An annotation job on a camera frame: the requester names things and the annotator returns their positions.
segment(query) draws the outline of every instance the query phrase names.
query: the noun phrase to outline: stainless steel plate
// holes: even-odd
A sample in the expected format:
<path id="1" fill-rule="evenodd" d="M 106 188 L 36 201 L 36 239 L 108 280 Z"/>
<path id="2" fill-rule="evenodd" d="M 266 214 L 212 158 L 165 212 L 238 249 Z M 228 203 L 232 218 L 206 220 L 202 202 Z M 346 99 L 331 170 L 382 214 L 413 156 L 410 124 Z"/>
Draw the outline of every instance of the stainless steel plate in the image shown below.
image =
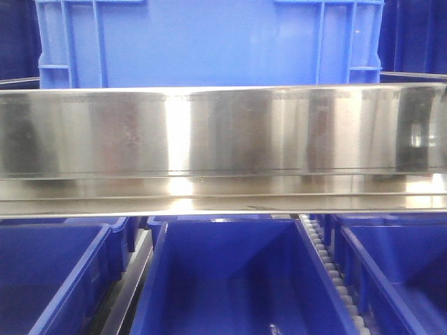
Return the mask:
<path id="1" fill-rule="evenodd" d="M 443 210 L 446 87 L 0 91 L 0 216 Z"/>

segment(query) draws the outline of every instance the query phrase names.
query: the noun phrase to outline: light blue crate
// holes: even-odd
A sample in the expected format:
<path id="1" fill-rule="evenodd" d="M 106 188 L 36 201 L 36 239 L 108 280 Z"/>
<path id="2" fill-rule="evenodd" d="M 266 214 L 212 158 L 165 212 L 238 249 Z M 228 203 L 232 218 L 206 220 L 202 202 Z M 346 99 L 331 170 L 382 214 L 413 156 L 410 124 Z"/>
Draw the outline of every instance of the light blue crate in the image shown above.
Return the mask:
<path id="1" fill-rule="evenodd" d="M 378 82 L 383 0 L 36 0 L 42 88 Z"/>

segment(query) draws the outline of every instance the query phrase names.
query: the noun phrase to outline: blue plastic crate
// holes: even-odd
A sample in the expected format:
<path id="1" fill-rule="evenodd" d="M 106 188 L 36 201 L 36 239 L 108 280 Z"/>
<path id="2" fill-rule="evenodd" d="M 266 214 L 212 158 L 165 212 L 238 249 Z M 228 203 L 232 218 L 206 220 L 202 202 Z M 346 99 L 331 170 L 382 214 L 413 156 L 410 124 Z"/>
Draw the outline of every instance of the blue plastic crate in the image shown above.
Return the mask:
<path id="1" fill-rule="evenodd" d="M 0 1 L 0 80 L 38 76 L 41 42 L 33 0 Z"/>
<path id="2" fill-rule="evenodd" d="M 378 82 L 383 0 L 36 0 L 41 87 Z"/>
<path id="3" fill-rule="evenodd" d="M 107 225 L 0 226 L 0 334 L 84 334 L 107 292 Z"/>
<path id="4" fill-rule="evenodd" d="M 447 225 L 344 226 L 342 236 L 345 282 L 382 334 L 447 332 Z"/>
<path id="5" fill-rule="evenodd" d="M 114 280 L 119 280 L 126 271 L 131 258 L 130 253 L 135 251 L 135 235 L 139 221 L 129 216 L 109 216 L 91 218 L 68 218 L 65 223 L 92 224 L 106 223 L 110 226 L 111 234 L 107 244 L 109 250 L 109 268 Z"/>
<path id="6" fill-rule="evenodd" d="M 42 223 L 67 223 L 76 225 L 91 225 L 97 223 L 108 224 L 111 234 L 108 237 L 108 255 L 110 273 L 114 280 L 122 277 L 122 272 L 126 271 L 130 260 L 130 253 L 135 251 L 135 238 L 138 232 L 138 225 L 141 217 L 129 216 L 106 216 L 91 218 L 23 218 L 4 219 L 0 225 L 23 225 Z"/>
<path id="7" fill-rule="evenodd" d="M 358 331 L 305 229 L 278 219 L 165 223 L 131 334 Z"/>
<path id="8" fill-rule="evenodd" d="M 386 0 L 379 43 L 383 69 L 447 73 L 447 3 Z"/>
<path id="9" fill-rule="evenodd" d="M 234 220 L 265 220 L 272 218 L 270 214 L 216 214 L 216 215 L 159 215 L 147 218 L 147 227 L 151 230 L 152 245 L 156 246 L 161 226 L 165 222 L 175 221 L 234 221 Z"/>
<path id="10" fill-rule="evenodd" d="M 321 222 L 324 222 L 324 242 L 332 251 L 334 262 L 343 269 L 345 260 L 341 233 L 343 225 L 440 224 L 447 223 L 447 213 L 325 214 Z"/>

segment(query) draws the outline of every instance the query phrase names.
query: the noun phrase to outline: shiny metal edge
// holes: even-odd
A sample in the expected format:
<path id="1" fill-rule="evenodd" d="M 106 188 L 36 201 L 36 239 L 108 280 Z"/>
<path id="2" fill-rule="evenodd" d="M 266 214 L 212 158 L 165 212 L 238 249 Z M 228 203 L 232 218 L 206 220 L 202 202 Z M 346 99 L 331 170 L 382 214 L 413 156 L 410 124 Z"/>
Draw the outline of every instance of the shiny metal edge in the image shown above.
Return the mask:
<path id="1" fill-rule="evenodd" d="M 382 83 L 397 82 L 447 82 L 447 75 L 436 73 L 388 72 L 380 74 Z"/>
<path id="2" fill-rule="evenodd" d="M 38 89 L 41 83 L 39 77 L 0 80 L 0 90 L 3 89 Z"/>
<path id="3" fill-rule="evenodd" d="M 129 261 L 129 266 L 116 287 L 119 293 L 113 301 L 112 308 L 101 330 L 101 335 L 121 334 L 129 319 L 132 320 L 133 316 L 129 315 L 131 306 L 138 302 L 138 295 L 144 285 L 145 269 L 149 266 L 152 256 L 152 234 L 145 230 L 142 231 L 135 253 Z"/>

